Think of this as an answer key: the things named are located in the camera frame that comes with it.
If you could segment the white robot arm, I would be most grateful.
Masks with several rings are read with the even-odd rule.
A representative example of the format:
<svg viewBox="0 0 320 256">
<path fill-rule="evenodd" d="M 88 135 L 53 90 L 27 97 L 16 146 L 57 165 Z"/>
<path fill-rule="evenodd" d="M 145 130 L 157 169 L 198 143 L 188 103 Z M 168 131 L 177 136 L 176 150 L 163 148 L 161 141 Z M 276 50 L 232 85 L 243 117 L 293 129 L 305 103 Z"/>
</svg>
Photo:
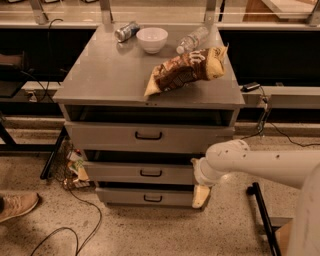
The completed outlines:
<svg viewBox="0 0 320 256">
<path fill-rule="evenodd" d="M 191 160 L 196 185 L 192 206 L 200 208 L 210 188 L 230 172 L 243 172 L 300 190 L 286 256 L 320 256 L 320 151 L 256 151 L 240 139 L 210 146 Z"/>
</svg>

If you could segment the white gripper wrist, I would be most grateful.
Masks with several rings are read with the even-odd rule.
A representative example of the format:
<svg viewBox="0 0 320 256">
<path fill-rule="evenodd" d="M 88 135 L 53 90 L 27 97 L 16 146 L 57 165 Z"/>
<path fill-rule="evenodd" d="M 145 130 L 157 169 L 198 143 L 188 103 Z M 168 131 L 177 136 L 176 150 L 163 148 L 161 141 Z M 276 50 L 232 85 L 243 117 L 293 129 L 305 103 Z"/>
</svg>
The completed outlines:
<svg viewBox="0 0 320 256">
<path fill-rule="evenodd" d="M 194 186 L 192 207 L 201 208 L 209 197 L 211 189 L 207 186 L 213 186 L 224 175 L 209 165 L 205 157 L 200 159 L 192 158 L 191 163 L 194 169 L 194 177 L 199 185 Z"/>
</svg>

